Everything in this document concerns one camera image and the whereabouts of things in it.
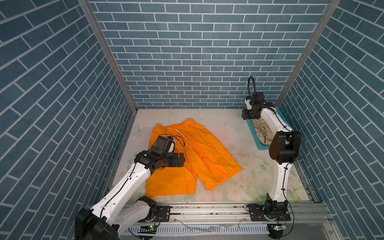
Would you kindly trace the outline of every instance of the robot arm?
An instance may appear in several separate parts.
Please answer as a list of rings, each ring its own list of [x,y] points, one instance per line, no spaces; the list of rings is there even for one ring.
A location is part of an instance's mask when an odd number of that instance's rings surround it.
[[[118,235],[135,222],[154,220],[156,202],[147,196],[121,212],[125,203],[137,188],[158,168],[183,167],[184,154],[174,153],[172,137],[159,136],[148,151],[137,154],[134,164],[116,186],[93,205],[90,210],[81,209],[75,218],[76,240],[116,240]]]
[[[253,94],[249,91],[249,81],[253,81]],[[289,172],[299,154],[301,135],[294,131],[280,115],[273,103],[264,100],[262,92],[255,91],[253,77],[248,79],[248,96],[246,97],[246,109],[243,109],[243,119],[263,118],[275,136],[269,148],[270,157],[274,160],[275,178],[272,190],[267,194],[263,207],[264,216],[267,220],[274,220],[280,215],[288,213],[288,201],[286,189]]]

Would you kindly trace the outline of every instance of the plastic basket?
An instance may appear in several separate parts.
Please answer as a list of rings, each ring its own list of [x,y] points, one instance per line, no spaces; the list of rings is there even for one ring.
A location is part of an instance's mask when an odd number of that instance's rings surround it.
[[[279,114],[279,116],[283,119],[284,122],[286,122],[286,124],[289,125],[288,121],[285,119],[285,117],[283,116],[282,112],[280,111],[280,109],[278,107],[275,107],[276,108],[276,112],[277,114]],[[252,133],[252,136],[253,136],[253,139],[255,140],[255,143],[256,143],[256,146],[259,150],[267,150],[269,149],[269,145],[263,145],[260,140],[259,140],[259,137],[257,136],[256,134],[256,131],[255,131],[255,128],[253,127],[253,124],[252,124],[252,121],[250,119],[247,119],[247,124],[248,124],[248,127],[249,127],[249,130],[251,130],[251,133]]]

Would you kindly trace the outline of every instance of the black cable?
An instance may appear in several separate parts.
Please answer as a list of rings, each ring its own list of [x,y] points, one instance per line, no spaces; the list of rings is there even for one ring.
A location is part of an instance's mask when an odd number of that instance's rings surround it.
[[[159,214],[159,224],[157,225],[156,228],[158,228],[160,226],[160,213],[159,212],[157,212],[157,213]]]
[[[174,138],[176,138],[179,141],[179,143],[183,147],[185,147],[185,141],[184,141],[184,139],[181,136],[179,136],[179,135],[171,135],[171,134],[168,134],[168,133],[163,133],[163,134],[160,134],[159,136],[161,136],[161,135],[168,135],[168,136],[174,137]]]
[[[262,105],[262,104],[255,104],[255,105],[253,105],[252,107],[268,108],[269,110],[272,111],[272,113],[275,113],[275,112],[276,112],[272,107],[265,106],[265,105]]]
[[[138,239],[141,239],[141,240],[143,240],[144,239],[144,237],[143,238],[140,238],[139,236],[137,236],[137,235],[134,235],[132,232],[131,232],[131,230],[128,228],[128,231],[133,235],[133,236],[135,236],[135,237],[137,237]]]
[[[252,99],[252,97],[251,97],[251,92],[249,91],[249,80],[251,80],[251,79],[252,79],[252,83],[253,83],[253,93],[254,93],[254,94],[256,93],[255,79],[254,79],[252,76],[250,76],[250,77],[248,78],[248,82],[247,82],[249,99]]]
[[[149,149],[147,151],[149,151],[153,146],[155,146],[155,143],[157,142],[157,139],[155,140],[155,142],[152,144],[152,146],[149,147]]]
[[[285,191],[285,189],[284,189],[285,173],[287,172],[288,164],[284,167],[284,178],[283,178],[283,188],[282,188],[282,190],[283,190],[283,196],[284,196],[285,200],[288,202],[289,207],[291,208],[291,212],[292,212],[292,215],[293,215],[293,223],[292,223],[292,228],[291,228],[291,230],[290,230],[287,234],[281,236],[280,238],[285,237],[285,236],[287,236],[288,234],[290,234],[291,231],[293,230],[293,226],[295,225],[295,214],[293,213],[292,206],[291,206],[291,204],[289,203],[289,201],[288,201],[288,199],[287,199],[287,197],[285,196],[285,193],[284,193],[284,191]]]
[[[132,176],[132,173],[133,173],[133,171],[135,171],[135,167],[136,167],[136,164],[137,164],[137,162],[135,162],[135,165],[133,166],[133,169],[132,169],[132,172],[131,172],[131,174],[129,175],[129,177],[127,178],[127,180],[125,180],[125,182],[123,183],[123,185],[121,186],[121,188],[118,190],[118,192],[115,194],[115,195],[113,195],[113,197],[111,197],[108,201],[107,201],[107,203],[106,204],[104,204],[104,207],[106,207],[107,206],[107,204],[122,190],[122,188],[124,187],[124,185],[127,183],[127,181],[130,179],[130,177]],[[100,212],[100,218],[101,218],[101,214],[103,213],[103,210],[104,210],[104,207],[101,209],[101,212]]]
[[[283,128],[287,129],[288,132],[293,132],[293,130],[292,130],[292,131],[289,131],[288,128],[287,128],[287,125],[286,125],[286,124],[283,124],[283,123],[280,121],[280,118],[277,116],[277,112],[276,112],[276,111],[275,111],[273,114],[276,115],[277,120],[279,120],[279,122],[280,122],[280,124],[283,126]]]

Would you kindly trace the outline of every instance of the orange shorts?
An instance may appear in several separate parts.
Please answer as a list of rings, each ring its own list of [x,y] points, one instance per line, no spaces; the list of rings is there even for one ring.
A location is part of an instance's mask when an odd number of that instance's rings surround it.
[[[220,141],[191,118],[166,127],[157,124],[149,147],[160,134],[179,135],[184,139],[185,147],[175,139],[175,152],[184,153],[185,163],[184,167],[156,170],[147,179],[148,197],[193,194],[197,177],[209,191],[242,170]]]

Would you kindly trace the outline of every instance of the floral mat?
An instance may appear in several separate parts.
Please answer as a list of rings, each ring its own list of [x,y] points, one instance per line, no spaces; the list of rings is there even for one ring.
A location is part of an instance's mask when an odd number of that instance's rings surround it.
[[[194,194],[156,196],[157,202],[228,202],[264,201],[272,189],[274,163],[268,150],[258,150],[241,109],[140,109],[118,166],[113,186],[127,173],[137,152],[148,148],[152,129],[159,123],[168,126],[192,118],[203,125],[224,145],[243,169],[218,187],[207,191],[197,180]],[[129,202],[145,195],[142,184]],[[309,200],[300,177],[293,166],[289,175],[287,199]]]

